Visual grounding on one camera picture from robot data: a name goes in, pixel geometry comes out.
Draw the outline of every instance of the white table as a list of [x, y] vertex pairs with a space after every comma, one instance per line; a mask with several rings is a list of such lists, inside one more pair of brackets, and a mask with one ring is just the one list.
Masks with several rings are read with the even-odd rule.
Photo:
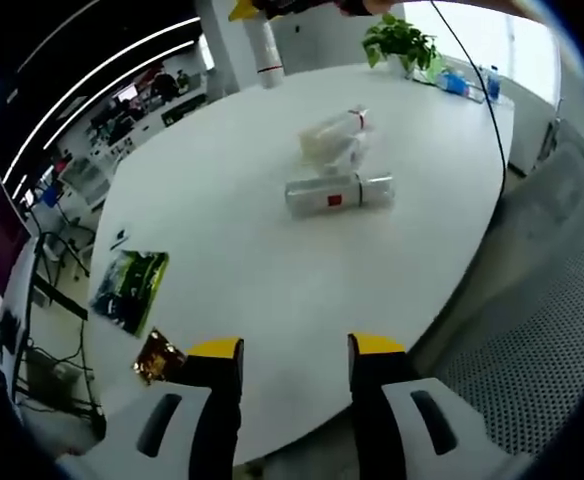
[[[356, 104], [376, 126], [361, 171], [393, 173], [394, 207], [292, 218], [286, 181], [314, 175], [297, 132]], [[495, 110], [507, 158], [514, 109]], [[481, 242], [501, 174], [487, 105], [383, 66], [294, 75], [183, 119], [121, 164], [101, 217], [90, 296], [122, 227], [126, 249], [170, 254], [141, 339], [87, 324], [106, 414], [142, 391], [130, 367], [156, 326], [183, 350], [245, 339], [235, 463], [307, 434], [351, 401], [347, 333], [410, 348], [425, 332]]]

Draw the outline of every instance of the chair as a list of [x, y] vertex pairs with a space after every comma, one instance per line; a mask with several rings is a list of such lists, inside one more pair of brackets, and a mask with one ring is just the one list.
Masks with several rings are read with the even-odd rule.
[[511, 454], [538, 455], [584, 393], [580, 160], [559, 146], [502, 199], [465, 287], [414, 353]]

